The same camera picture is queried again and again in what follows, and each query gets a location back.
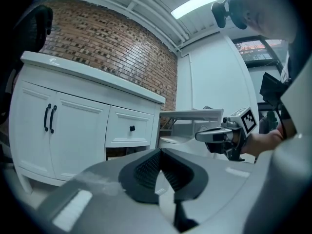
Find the fluorescent light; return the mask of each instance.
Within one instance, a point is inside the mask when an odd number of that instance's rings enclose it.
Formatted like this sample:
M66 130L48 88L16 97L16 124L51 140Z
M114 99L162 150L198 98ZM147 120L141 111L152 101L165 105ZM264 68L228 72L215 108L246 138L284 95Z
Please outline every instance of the fluorescent light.
M217 0L189 0L185 4L173 10L171 12L171 15L173 15L175 19L179 19L185 14L214 1L217 1Z

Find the cable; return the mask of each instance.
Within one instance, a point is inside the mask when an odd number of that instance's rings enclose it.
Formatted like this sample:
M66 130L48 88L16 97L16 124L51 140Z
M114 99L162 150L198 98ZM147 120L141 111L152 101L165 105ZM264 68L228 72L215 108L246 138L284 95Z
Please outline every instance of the cable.
M283 129L283 134L282 134L282 135L283 135L283 138L284 138L284 140L285 140L285 139L287 139L286 129L285 129L284 123L283 123L283 121L282 121L281 115L279 114L278 106L279 106L279 104L277 104L277 107L274 109L274 111L277 113L277 116L278 116L278 118L279 118L279 121L280 121L281 124L282 124L282 129Z

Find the white door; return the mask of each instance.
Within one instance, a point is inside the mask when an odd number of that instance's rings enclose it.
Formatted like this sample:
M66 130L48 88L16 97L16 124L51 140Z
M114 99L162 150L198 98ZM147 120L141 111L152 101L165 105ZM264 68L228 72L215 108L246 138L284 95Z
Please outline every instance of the white door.
M50 113L56 92L21 82L15 106L13 146L19 166L46 177L55 178L49 147Z
M57 179L70 180L105 161L105 134L110 106L58 92L50 136Z

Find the white pipe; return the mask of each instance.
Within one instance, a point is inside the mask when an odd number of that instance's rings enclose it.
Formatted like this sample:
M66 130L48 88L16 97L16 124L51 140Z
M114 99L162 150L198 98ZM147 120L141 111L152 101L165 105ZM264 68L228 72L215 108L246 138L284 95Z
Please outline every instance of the white pipe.
M177 23L177 21L174 19L174 17L169 14L163 7L161 7L158 3L156 3L154 0L147 0L151 5L153 5L156 9L161 11L170 21L173 23L173 25L178 29L178 31L184 36L186 40L189 39L189 36L184 32L182 27Z
M189 45L189 44L191 44L197 40L200 40L206 36L210 36L210 35L215 34L217 32L220 32L220 29L218 27L215 27L215 28L209 29L209 30L205 29L205 30L202 30L202 32L199 31L199 32L195 33L194 35L192 35L192 38L190 38L188 41L181 43L179 45L179 48L184 48L185 46L187 46L187 45Z
M151 23L150 21L148 21L146 18L144 18L143 16L139 15L138 13L132 11L131 9L128 9L122 5L120 5L119 3L117 2L114 2L114 1L111 1L111 0L103 0L103 1L106 1L106 2L109 2L119 8L122 8L126 11L128 11L129 13L133 14L134 16L140 18L141 20L145 21L147 24L149 24L151 27L153 27L155 30L157 30L165 39L167 39L172 45L173 47L176 48L176 50L178 50L179 52L181 52L181 50L178 48L178 46L170 39L169 36L167 36L163 31L161 31L159 28L157 28L153 23Z
M181 57L186 57L186 56L189 56L189 62L190 62L190 76L191 76L191 107L192 109L194 109L194 95L193 95L193 92L194 92L194 76L193 76L193 69L192 69L192 57L191 57L191 53L188 52L186 54L182 54L181 52Z
M181 39L182 42L185 42L185 39L176 30L176 28L174 28L170 23L168 23L168 21L162 15L160 15L157 11L155 11L150 6L146 5L145 3L143 3L143 2L141 2L139 0L132 0L132 1L136 2L137 4L141 5L142 7L146 8L147 10L152 12L155 16L157 16L160 20L162 20L162 22L164 24L166 24Z

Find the white countertop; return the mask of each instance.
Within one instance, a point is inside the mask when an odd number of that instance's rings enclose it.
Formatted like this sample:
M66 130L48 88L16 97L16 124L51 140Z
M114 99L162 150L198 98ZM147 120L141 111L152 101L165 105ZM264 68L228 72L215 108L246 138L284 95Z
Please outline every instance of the white countertop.
M162 111L160 112L159 116L180 120L211 120L221 122L223 116L223 109Z
M164 97L152 91L149 91L117 76L108 74L100 69L92 68L79 62L29 51L25 51L20 59L24 63L52 69L58 72L97 82L105 86L122 90L129 94L156 102L158 104L164 104L166 102Z

